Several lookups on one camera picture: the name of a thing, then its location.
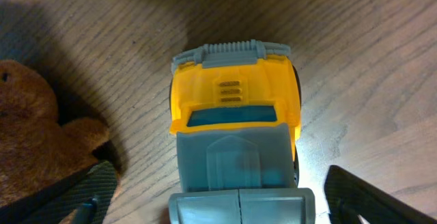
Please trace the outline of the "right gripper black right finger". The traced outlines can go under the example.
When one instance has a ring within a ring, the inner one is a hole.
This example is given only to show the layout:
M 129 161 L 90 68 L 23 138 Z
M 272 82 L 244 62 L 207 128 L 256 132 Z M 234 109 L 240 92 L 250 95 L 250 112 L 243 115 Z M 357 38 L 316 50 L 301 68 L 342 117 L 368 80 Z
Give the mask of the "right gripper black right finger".
M 337 165 L 328 169 L 324 193 L 334 224 L 360 223 L 360 218 L 368 223 L 436 222 Z

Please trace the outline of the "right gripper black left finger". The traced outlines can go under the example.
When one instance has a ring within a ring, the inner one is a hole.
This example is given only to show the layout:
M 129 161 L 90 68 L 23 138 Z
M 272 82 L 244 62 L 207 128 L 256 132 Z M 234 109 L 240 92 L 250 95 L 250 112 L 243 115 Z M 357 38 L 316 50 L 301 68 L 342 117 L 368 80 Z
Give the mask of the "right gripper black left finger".
M 1 208 L 2 223 L 103 222 L 117 188 L 117 172 L 104 160 Z

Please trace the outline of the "brown plush bear toy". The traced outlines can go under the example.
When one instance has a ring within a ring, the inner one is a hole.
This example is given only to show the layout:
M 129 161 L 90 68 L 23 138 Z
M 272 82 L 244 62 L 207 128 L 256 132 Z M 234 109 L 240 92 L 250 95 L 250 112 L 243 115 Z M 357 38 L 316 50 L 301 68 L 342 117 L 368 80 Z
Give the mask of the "brown plush bear toy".
M 100 120 L 58 122 L 57 98 L 36 71 L 1 61 L 1 205 L 7 206 L 96 163 L 109 140 Z

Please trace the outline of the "yellow grey toy truck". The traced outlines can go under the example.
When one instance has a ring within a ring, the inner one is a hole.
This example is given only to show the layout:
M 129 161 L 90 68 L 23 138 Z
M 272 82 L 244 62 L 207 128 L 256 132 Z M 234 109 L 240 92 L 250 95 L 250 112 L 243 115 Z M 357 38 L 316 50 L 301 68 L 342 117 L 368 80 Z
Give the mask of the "yellow grey toy truck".
M 313 223 L 299 187 L 301 92 L 288 45 L 205 44 L 171 62 L 181 192 L 172 223 Z

